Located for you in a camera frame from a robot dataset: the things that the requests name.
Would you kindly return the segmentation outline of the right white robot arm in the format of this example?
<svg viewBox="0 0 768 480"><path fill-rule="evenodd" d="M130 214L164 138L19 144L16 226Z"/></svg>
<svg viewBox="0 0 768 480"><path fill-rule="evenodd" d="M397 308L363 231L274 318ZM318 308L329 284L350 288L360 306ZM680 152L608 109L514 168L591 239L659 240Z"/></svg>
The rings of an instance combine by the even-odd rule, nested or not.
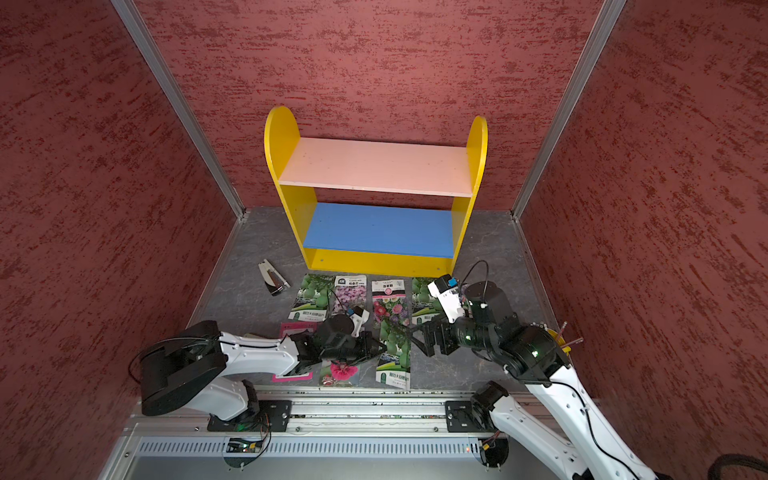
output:
<svg viewBox="0 0 768 480"><path fill-rule="evenodd" d="M464 288L449 275L428 290L443 310L413 326L411 342L428 357L460 348L500 366L547 409L552 430L499 383L490 381L466 402L458 423L496 430L523 446L559 479L658 479L621 439L582 385L559 335L522 323L505 293L489 281Z"/></svg>

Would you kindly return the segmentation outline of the green gourd bag shelf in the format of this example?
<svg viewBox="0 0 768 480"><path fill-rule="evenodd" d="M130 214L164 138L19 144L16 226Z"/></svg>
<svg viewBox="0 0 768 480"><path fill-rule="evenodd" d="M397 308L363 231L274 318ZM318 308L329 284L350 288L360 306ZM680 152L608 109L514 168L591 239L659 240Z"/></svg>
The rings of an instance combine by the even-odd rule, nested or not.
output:
<svg viewBox="0 0 768 480"><path fill-rule="evenodd" d="M407 328L398 323L384 321L379 340L386 347L380 355L375 371L375 381L390 387L411 388L411 340Z"/></svg>

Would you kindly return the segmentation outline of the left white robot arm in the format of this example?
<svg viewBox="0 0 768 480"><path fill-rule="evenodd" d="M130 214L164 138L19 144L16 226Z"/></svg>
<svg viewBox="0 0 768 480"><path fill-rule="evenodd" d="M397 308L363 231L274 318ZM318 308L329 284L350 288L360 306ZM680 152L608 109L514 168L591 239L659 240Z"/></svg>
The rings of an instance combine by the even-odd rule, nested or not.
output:
<svg viewBox="0 0 768 480"><path fill-rule="evenodd" d="M386 351L362 329L367 313L357 309L320 322L314 330L279 338L237 336L202 321L145 348L132 361L140 370L141 411L148 417L189 408L223 424L243 423L259 411L252 384L236 376L303 376L325 361L354 367Z"/></svg>

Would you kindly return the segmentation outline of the pink back-side seed bag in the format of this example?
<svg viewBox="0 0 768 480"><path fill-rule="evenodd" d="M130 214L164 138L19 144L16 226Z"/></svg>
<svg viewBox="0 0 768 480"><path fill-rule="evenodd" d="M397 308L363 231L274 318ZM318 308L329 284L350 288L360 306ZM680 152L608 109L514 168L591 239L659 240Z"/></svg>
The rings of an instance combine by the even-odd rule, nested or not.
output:
<svg viewBox="0 0 768 480"><path fill-rule="evenodd" d="M315 333L317 328L318 328L318 322L283 322L280 328L280 335L282 337L287 337L289 335L303 333L303 332ZM278 375L272 376L273 383L286 383L286 382L305 381L305 380L312 380L312 379L313 379L312 368L310 368L308 372L302 375L292 374L288 376L278 376Z"/></svg>

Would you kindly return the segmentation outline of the red dahlia seed bag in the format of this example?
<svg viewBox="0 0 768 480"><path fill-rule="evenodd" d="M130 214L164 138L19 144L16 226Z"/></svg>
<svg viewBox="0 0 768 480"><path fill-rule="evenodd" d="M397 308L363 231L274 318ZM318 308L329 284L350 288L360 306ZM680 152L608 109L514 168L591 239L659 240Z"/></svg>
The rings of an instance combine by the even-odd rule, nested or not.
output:
<svg viewBox="0 0 768 480"><path fill-rule="evenodd" d="M357 366L324 361L319 372L319 385L323 387L351 388L359 384Z"/></svg>

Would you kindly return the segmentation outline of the purple flower seed bag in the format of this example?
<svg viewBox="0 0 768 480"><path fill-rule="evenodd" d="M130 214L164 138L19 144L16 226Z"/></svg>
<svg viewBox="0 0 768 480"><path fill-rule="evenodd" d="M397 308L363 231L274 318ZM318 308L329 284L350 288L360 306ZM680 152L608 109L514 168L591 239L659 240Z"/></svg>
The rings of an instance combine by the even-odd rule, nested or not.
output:
<svg viewBox="0 0 768 480"><path fill-rule="evenodd" d="M334 300L332 313L346 312L348 309L366 307L367 277L365 275L336 276L333 287Z"/></svg>

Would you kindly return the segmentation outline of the pink zinnia seed bag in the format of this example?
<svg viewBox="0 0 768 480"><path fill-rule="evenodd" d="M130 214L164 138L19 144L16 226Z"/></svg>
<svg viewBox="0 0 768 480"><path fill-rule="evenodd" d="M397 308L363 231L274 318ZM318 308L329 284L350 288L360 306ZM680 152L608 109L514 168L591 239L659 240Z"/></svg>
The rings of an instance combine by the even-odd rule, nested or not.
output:
<svg viewBox="0 0 768 480"><path fill-rule="evenodd" d="M404 280L374 280L371 288L373 314L378 328L385 323L410 323L411 311Z"/></svg>

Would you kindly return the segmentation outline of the large green gourd seed bag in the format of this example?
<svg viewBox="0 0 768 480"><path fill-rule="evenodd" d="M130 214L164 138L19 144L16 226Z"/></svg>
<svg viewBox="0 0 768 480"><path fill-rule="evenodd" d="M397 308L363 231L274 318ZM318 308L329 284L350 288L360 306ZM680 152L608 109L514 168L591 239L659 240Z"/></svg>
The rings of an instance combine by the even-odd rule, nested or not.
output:
<svg viewBox="0 0 768 480"><path fill-rule="evenodd" d="M324 274L306 274L288 314L290 321L324 322L328 317L330 291L335 277Z"/></svg>

